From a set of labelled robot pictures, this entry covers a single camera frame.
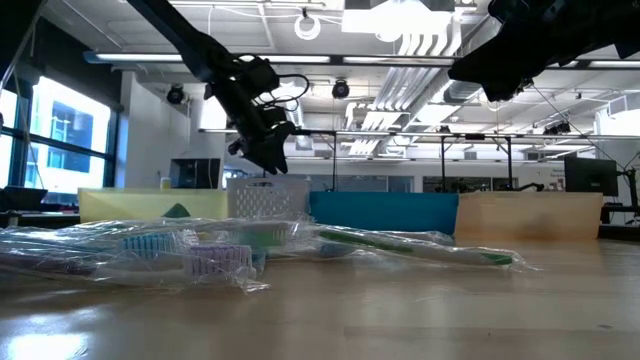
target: wooden table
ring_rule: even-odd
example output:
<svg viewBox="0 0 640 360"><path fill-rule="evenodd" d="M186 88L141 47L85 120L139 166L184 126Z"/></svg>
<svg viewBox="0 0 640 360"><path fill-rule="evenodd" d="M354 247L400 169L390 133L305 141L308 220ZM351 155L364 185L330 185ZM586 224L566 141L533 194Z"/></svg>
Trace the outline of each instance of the wooden table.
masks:
<svg viewBox="0 0 640 360"><path fill-rule="evenodd" d="M542 270L361 256L270 263L272 289L250 295L5 287L0 357L638 358L639 247L512 247Z"/></svg>

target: blue box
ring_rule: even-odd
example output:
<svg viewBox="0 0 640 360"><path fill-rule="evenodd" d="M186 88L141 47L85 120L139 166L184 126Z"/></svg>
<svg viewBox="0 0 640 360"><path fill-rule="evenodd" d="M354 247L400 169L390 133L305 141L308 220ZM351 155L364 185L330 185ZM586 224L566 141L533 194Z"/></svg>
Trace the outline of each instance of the blue box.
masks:
<svg viewBox="0 0 640 360"><path fill-rule="evenodd" d="M458 194L312 192L311 216L320 224L374 231L440 231L453 235Z"/></svg>

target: security camera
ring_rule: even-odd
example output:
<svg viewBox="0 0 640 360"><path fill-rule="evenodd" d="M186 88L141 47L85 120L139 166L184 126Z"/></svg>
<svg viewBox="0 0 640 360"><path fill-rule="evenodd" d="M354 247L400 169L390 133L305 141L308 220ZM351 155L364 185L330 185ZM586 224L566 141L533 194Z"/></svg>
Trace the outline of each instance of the security camera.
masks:
<svg viewBox="0 0 640 360"><path fill-rule="evenodd" d="M331 92L334 99L342 100L349 96L349 85L347 85L347 81L344 79L336 80L336 84L333 86L333 91Z"/></svg>
<svg viewBox="0 0 640 360"><path fill-rule="evenodd" d="M187 96L184 94L184 85L171 85L171 90L167 93L167 101L173 105L184 104L187 101Z"/></svg>

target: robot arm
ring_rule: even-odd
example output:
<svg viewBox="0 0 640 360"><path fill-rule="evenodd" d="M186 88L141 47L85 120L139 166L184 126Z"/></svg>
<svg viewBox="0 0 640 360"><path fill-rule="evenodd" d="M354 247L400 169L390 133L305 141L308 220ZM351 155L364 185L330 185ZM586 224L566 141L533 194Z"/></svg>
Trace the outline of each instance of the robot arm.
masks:
<svg viewBox="0 0 640 360"><path fill-rule="evenodd" d="M281 107L256 106L252 100L280 86L268 60L243 61L222 44L195 29L167 0L127 0L178 50L189 71L206 83L205 100L215 96L240 139L229 152L242 156L271 174L287 173L283 145L295 125Z"/></svg>

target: plastic packaging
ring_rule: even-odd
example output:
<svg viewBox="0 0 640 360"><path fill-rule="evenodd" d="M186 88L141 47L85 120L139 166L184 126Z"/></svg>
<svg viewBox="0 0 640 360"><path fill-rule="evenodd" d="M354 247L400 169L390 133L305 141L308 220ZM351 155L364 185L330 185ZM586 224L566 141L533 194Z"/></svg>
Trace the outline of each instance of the plastic packaging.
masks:
<svg viewBox="0 0 640 360"><path fill-rule="evenodd" d="M457 248L440 243L447 236L433 232L433 240L413 239L394 233L357 230L337 226L318 226L315 241L333 242L382 254L400 255L414 259L472 266L523 266L524 259L510 250L490 248Z"/></svg>
<svg viewBox="0 0 640 360"><path fill-rule="evenodd" d="M441 262L449 266L526 267L522 257L510 250L449 245L453 243L451 237L437 231L407 234L310 224L305 236L292 239L279 255L327 259L364 250L387 256Z"/></svg>
<svg viewBox="0 0 640 360"><path fill-rule="evenodd" d="M0 269L144 288L234 286L251 292L268 287L254 281L250 246L202 242L189 223L209 224L160 220L10 228L0 232Z"/></svg>
<svg viewBox="0 0 640 360"><path fill-rule="evenodd" d="M438 232L402 234L286 219L103 221L60 230L0 231L0 270L50 279L142 288L268 288L255 279L269 260L327 259L355 250L473 266L524 265L508 250L456 248Z"/></svg>

